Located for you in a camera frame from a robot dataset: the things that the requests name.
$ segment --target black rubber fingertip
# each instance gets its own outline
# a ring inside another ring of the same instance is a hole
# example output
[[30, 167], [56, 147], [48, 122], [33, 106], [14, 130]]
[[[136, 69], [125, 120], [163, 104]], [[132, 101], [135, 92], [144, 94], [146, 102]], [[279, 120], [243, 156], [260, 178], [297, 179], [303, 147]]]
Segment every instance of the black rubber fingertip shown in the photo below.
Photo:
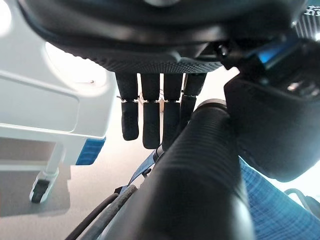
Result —
[[122, 108], [122, 134], [126, 141], [135, 140], [139, 136], [138, 103], [123, 102]]
[[180, 122], [180, 103], [165, 102], [163, 113], [162, 148], [168, 150], [174, 142]]
[[158, 102], [143, 104], [143, 146], [156, 149], [160, 145], [160, 105]]

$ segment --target cable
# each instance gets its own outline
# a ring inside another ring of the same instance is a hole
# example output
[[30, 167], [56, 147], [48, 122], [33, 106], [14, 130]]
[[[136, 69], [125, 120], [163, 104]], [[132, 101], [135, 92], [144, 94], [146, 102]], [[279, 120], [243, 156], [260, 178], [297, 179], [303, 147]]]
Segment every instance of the cable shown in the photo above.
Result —
[[113, 193], [100, 203], [80, 224], [66, 237], [65, 240], [76, 240], [80, 234], [92, 223], [92, 221], [117, 197], [118, 193]]

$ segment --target robotic hand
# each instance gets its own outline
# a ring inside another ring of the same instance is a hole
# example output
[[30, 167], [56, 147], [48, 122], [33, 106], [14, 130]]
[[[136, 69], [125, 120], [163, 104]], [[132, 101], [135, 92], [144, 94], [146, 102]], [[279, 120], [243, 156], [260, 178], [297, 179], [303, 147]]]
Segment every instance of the robotic hand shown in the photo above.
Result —
[[320, 47], [292, 29], [305, 0], [19, 0], [19, 5], [46, 41], [115, 72], [124, 139], [139, 135], [137, 73], [145, 100], [143, 143], [149, 149], [160, 145], [157, 101], [164, 74], [167, 150], [187, 125], [206, 73], [223, 64], [240, 70], [225, 86], [225, 96], [238, 152], [250, 165], [285, 182], [320, 158]]

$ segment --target textured black surface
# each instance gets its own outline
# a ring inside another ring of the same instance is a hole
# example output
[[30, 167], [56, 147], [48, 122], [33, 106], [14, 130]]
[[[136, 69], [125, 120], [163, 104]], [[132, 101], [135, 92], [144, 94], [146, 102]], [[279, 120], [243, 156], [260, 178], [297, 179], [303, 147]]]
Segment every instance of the textured black surface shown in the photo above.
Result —
[[156, 149], [160, 145], [160, 104], [145, 102], [143, 104], [143, 146]]
[[178, 101], [181, 95], [183, 74], [165, 74], [163, 79], [164, 99]]
[[187, 74], [183, 93], [187, 96], [198, 96], [205, 84], [206, 76], [206, 73]]
[[163, 111], [162, 148], [168, 150], [179, 131], [180, 103], [165, 102]]
[[123, 102], [122, 108], [122, 134], [126, 141], [135, 140], [139, 136], [138, 103]]
[[138, 98], [138, 80], [136, 73], [116, 72], [120, 96], [123, 100], [135, 100]]
[[105, 239], [254, 240], [236, 149], [225, 110], [196, 110]]
[[268, 38], [286, 31], [305, 2], [187, 0], [159, 10], [142, 0], [19, 0], [45, 39], [50, 32], [74, 44], [84, 37], [147, 45]]
[[160, 96], [160, 75], [159, 74], [141, 74], [141, 86], [143, 99], [147, 101], [156, 101]]

